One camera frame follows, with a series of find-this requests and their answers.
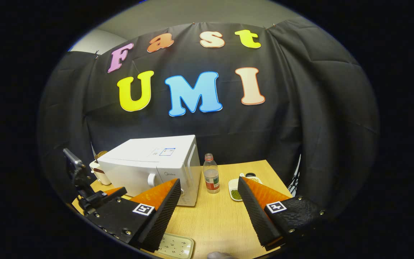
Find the bottle label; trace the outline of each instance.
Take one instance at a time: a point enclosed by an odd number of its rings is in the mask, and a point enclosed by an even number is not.
[[[218,187],[220,187],[220,179],[218,176],[214,178],[207,178],[207,177],[204,177],[204,178],[206,180],[207,189],[217,190]]]

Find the white dish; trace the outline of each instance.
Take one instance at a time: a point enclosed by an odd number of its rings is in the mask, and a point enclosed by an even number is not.
[[[243,173],[241,173],[239,176],[240,176],[240,177],[245,177],[245,175],[244,175]],[[259,183],[263,184],[263,183],[261,182],[261,180],[260,180],[258,177],[251,176],[251,177],[247,177],[247,178],[248,178],[248,179],[257,179]],[[242,199],[240,199],[240,200],[236,200],[235,198],[233,198],[233,195],[231,194],[231,191],[233,191],[233,190],[237,190],[237,184],[238,184],[238,183],[239,183],[239,179],[238,179],[238,178],[230,180],[230,181],[228,182],[228,189],[229,189],[229,191],[230,191],[230,197],[231,197],[231,199],[232,199],[232,200],[235,200],[235,201],[242,201]]]

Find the white microwave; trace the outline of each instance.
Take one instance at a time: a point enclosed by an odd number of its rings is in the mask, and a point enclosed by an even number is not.
[[[194,135],[130,139],[97,161],[110,182],[125,187],[132,197],[179,178],[178,205],[196,204],[202,166]]]

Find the wooden table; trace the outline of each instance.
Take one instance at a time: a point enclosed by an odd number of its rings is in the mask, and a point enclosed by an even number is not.
[[[240,173],[255,173],[264,185],[292,197],[282,180],[266,160],[219,165],[218,173],[220,192],[208,193],[202,174],[196,206],[177,206],[166,233],[193,239],[194,251],[191,258],[194,259],[206,259],[207,254],[214,251],[229,253],[240,259],[255,258],[274,251],[266,252],[260,246],[245,205],[241,201],[234,201],[230,198],[228,182],[238,178]],[[91,186],[95,191],[114,188],[112,184],[102,185],[98,181],[93,182]],[[125,195],[123,198],[130,199],[131,197]],[[77,199],[74,200],[73,205],[82,212]],[[154,255],[166,259],[171,258],[161,254]]]

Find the letter m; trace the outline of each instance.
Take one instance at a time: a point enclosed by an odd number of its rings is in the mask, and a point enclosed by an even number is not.
[[[183,101],[190,112],[194,113],[202,97],[202,105],[199,110],[203,113],[217,112],[223,108],[218,102],[216,80],[217,72],[203,72],[197,78],[196,85],[192,88],[182,76],[174,76],[166,79],[166,84],[170,88],[172,109],[170,116],[181,116],[186,113],[186,109],[181,106]]]

